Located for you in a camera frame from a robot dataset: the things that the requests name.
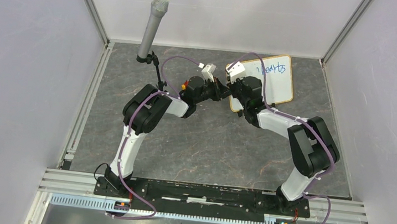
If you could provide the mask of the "white whiteboard with wooden frame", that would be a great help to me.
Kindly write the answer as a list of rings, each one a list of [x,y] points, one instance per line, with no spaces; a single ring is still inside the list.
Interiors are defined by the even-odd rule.
[[[289,55],[262,58],[267,75],[266,100],[269,105],[293,100],[292,62]],[[247,76],[263,81],[262,65],[258,58],[240,62]]]

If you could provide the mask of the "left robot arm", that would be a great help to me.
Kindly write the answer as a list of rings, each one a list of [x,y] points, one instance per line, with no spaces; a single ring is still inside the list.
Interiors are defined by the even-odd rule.
[[[123,108],[123,136],[104,176],[96,179],[95,195],[124,197],[129,192],[129,179],[134,162],[146,135],[152,132],[165,114],[188,118],[199,103],[218,102],[230,95],[219,79],[193,76],[183,83],[180,93],[171,95],[148,84]]]

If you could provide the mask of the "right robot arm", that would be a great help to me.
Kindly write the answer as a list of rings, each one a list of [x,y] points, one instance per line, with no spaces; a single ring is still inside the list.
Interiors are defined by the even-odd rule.
[[[228,79],[231,95],[241,106],[241,114],[256,128],[272,131],[289,141],[295,168],[276,190],[274,207],[286,215],[296,209],[314,179],[334,169],[340,153],[321,117],[300,118],[267,106],[262,82],[253,76]]]

